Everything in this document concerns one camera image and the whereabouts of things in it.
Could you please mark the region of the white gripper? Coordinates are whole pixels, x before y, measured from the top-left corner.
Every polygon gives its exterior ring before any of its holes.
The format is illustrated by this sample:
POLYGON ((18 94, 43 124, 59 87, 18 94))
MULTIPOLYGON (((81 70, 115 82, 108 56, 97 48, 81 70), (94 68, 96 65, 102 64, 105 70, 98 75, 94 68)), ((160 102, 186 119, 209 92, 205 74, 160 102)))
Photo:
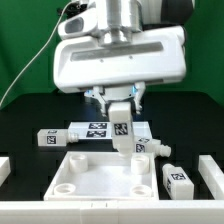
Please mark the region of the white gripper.
POLYGON ((55 50, 53 80, 65 93, 93 88, 103 116, 105 88, 133 85, 133 107, 142 111, 146 84, 180 82, 186 75, 185 31, 180 26, 135 33, 129 44, 101 47, 85 36, 61 41, 55 50))

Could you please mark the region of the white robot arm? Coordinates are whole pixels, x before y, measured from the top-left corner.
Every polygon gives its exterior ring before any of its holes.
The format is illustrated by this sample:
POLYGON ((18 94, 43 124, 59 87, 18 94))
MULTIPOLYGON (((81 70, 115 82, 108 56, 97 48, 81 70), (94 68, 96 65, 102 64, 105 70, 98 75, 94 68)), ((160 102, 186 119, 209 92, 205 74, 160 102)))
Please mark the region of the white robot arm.
POLYGON ((195 0, 81 0, 82 10, 58 26, 53 80, 65 93, 92 90, 107 112, 110 88, 137 89, 135 110, 148 85, 186 74, 183 24, 195 0))

